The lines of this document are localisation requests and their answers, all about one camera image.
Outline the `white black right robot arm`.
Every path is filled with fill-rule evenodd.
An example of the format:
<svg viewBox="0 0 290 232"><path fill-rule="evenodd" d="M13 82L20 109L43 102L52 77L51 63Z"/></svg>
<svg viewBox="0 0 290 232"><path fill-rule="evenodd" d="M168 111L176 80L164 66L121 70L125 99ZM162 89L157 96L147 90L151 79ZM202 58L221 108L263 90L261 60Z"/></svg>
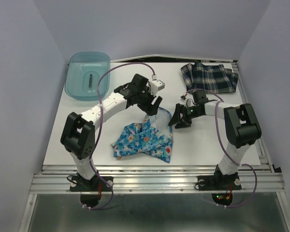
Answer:
<svg viewBox="0 0 290 232"><path fill-rule="evenodd" d="M229 186L240 189L238 168L250 146L260 139L261 127L251 104L227 104L222 98L209 100L208 93L208 90L193 89L181 96L184 103L176 104L169 126L188 128L192 119L201 116L224 120L228 144L221 147L223 158L213 175L197 177L196 186L199 190L220 190Z"/></svg>

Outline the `blue floral skirt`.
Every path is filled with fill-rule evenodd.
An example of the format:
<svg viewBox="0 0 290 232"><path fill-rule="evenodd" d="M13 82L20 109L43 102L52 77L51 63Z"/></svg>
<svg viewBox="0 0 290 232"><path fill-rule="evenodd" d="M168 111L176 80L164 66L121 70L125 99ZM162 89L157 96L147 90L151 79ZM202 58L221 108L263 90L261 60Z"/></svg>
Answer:
<svg viewBox="0 0 290 232"><path fill-rule="evenodd" d="M146 115L141 123L125 126L111 144L113 156L119 159L143 153L170 163L174 141L173 129L169 126L171 117L168 110L160 107L156 115Z"/></svg>

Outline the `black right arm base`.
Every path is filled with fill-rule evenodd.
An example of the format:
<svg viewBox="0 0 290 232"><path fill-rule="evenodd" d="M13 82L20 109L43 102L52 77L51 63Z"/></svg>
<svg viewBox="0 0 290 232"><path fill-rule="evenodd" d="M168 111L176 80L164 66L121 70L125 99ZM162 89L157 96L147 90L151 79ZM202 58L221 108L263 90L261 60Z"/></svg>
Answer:
<svg viewBox="0 0 290 232"><path fill-rule="evenodd" d="M194 185L200 191L241 190L241 181L238 172L223 175L216 170L212 175L199 175Z"/></svg>

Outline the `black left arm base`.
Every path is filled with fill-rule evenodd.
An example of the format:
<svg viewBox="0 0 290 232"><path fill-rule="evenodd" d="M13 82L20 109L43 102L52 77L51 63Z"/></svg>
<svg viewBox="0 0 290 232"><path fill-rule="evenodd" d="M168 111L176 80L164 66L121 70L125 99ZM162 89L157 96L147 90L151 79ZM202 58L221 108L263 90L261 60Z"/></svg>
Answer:
<svg viewBox="0 0 290 232"><path fill-rule="evenodd" d="M79 174L69 175L67 176L67 180L70 183L71 192L111 192L110 187L96 176L91 180L86 180Z"/></svg>

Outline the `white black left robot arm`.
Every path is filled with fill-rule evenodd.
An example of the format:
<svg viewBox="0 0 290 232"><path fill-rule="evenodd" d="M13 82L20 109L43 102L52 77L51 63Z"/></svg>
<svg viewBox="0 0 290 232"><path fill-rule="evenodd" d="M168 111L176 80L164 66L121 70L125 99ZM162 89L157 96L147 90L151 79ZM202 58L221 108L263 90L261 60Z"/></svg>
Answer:
<svg viewBox="0 0 290 232"><path fill-rule="evenodd" d="M86 190L94 190L100 177L92 162L96 148L96 131L115 114L137 105L143 112L153 116L158 112L162 97L157 93L165 88L161 80L148 80L135 74L133 79L116 89L98 105L77 114L67 116L60 143L72 156L81 178L81 185Z"/></svg>

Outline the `navy plaid pleated skirt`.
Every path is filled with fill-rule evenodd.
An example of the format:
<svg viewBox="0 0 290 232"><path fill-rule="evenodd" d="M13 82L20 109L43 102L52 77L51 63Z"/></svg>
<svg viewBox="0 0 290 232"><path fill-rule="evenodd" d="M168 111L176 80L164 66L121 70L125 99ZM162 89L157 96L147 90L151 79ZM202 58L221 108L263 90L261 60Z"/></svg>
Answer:
<svg viewBox="0 0 290 232"><path fill-rule="evenodd" d="M216 94L235 93L239 75L224 65L186 64L180 69L187 91L204 89Z"/></svg>

